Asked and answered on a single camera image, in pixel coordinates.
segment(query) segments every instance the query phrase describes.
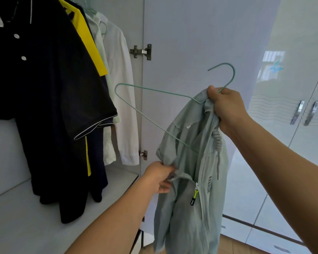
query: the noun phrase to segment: blue butterfly decal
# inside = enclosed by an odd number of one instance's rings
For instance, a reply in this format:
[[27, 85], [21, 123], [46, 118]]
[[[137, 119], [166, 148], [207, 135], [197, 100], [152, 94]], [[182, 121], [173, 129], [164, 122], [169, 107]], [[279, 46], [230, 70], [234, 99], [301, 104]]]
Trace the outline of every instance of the blue butterfly decal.
[[280, 62], [280, 60], [277, 60], [277, 61], [273, 64], [273, 66], [270, 68], [270, 70], [272, 70], [273, 73], [276, 73], [277, 71], [283, 70], [284, 67], [279, 66], [279, 62]]

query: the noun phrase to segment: wooden floor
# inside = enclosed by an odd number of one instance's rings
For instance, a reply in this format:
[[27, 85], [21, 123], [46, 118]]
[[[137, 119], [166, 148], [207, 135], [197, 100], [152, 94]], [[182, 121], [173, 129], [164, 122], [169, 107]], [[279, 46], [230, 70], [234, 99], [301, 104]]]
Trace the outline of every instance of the wooden floor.
[[[139, 254], [154, 254], [152, 244], [145, 246]], [[218, 254], [267, 254], [267, 252], [221, 235]]]

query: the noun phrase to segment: zipper pull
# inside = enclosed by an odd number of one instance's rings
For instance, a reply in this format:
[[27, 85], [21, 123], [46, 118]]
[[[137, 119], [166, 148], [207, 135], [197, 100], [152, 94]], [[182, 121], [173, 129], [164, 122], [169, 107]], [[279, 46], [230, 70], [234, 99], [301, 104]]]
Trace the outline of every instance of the zipper pull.
[[191, 200], [191, 206], [193, 206], [194, 205], [194, 202], [195, 202], [195, 200], [196, 200], [196, 197], [197, 197], [197, 193], [199, 192], [199, 184], [198, 183], [196, 183], [196, 188], [195, 188], [195, 190], [194, 190], [194, 196], [193, 196], [193, 198], [192, 198], [192, 200]]

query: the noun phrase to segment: drawer handle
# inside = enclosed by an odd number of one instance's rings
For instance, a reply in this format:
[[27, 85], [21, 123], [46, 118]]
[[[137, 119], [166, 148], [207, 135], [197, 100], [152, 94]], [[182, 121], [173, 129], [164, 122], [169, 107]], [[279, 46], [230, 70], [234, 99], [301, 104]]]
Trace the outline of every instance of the drawer handle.
[[280, 247], [275, 246], [275, 245], [274, 245], [274, 247], [275, 247], [277, 250], [281, 250], [281, 251], [286, 252], [286, 253], [291, 253], [291, 252], [290, 252], [289, 250], [287, 250], [287, 249], [283, 249], [283, 248], [280, 248]]
[[317, 111], [317, 108], [318, 108], [318, 102], [315, 102], [315, 103], [313, 104], [313, 106], [312, 106], [311, 112], [309, 113], [308, 117], [307, 117], [306, 120], [305, 120], [304, 126], [308, 126], [308, 125], [309, 125], [309, 123], [311, 122], [311, 120], [312, 120], [314, 114], [315, 114], [316, 111]]
[[298, 109], [297, 109], [296, 112], [294, 113], [290, 125], [294, 125], [294, 123], [296, 123], [296, 121], [297, 121], [297, 119], [298, 119], [298, 117], [299, 117], [299, 115], [300, 115], [300, 113], [301, 113], [301, 110], [303, 109], [304, 103], [305, 103], [305, 101], [301, 101], [301, 102], [299, 103]]

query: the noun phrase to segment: yellow stripe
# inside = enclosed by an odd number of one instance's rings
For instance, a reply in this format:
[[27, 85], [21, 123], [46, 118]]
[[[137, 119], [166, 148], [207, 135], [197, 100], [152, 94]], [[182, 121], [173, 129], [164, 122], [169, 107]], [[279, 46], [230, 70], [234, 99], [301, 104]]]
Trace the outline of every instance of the yellow stripe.
[[92, 174], [91, 173], [91, 166], [89, 164], [89, 148], [88, 148], [88, 145], [87, 145], [87, 137], [85, 136], [85, 142], [86, 142], [86, 161], [87, 161], [87, 171], [88, 171], [88, 174], [89, 176]]
[[97, 68], [97, 71], [99, 72], [100, 76], [104, 76], [107, 74], [107, 69], [101, 59], [101, 56], [98, 52], [97, 47], [95, 46], [95, 43], [93, 41], [93, 38], [91, 36], [91, 33], [89, 32], [89, 28], [87, 27], [86, 21], [84, 16], [81, 14], [80, 10], [76, 7], [72, 6], [71, 4], [65, 2], [64, 0], [59, 0], [61, 5], [65, 7], [68, 10], [71, 10], [74, 12], [74, 18], [72, 20], [72, 23], [79, 34], [82, 42], [84, 43], [89, 56], [94, 62], [95, 67]]

